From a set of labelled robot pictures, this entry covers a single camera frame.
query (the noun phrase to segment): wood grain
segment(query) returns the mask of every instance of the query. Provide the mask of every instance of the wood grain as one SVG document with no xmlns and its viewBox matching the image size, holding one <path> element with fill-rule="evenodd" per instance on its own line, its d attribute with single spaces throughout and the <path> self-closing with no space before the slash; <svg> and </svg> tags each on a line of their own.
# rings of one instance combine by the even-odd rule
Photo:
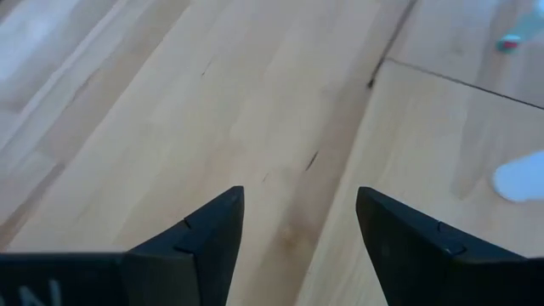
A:
<svg viewBox="0 0 544 306">
<path fill-rule="evenodd" d="M 21 0 L 3 0 L 0 2 L 0 22 L 10 15 L 11 11 L 17 7 Z"/>
<path fill-rule="evenodd" d="M 387 61 L 359 127 L 297 305 L 387 305 L 355 215 L 371 186 L 522 255 L 544 255 L 544 203 L 516 205 L 490 176 L 544 148 L 544 110 Z"/>
<path fill-rule="evenodd" d="M 128 249 L 242 184 L 229 304 L 292 304 L 409 2 L 21 0 L 57 34 L 0 24 L 0 247 Z"/>
<path fill-rule="evenodd" d="M 422 0 L 389 56 L 479 88 L 544 107 L 544 35 L 513 54 L 496 42 L 534 0 Z"/>
</svg>

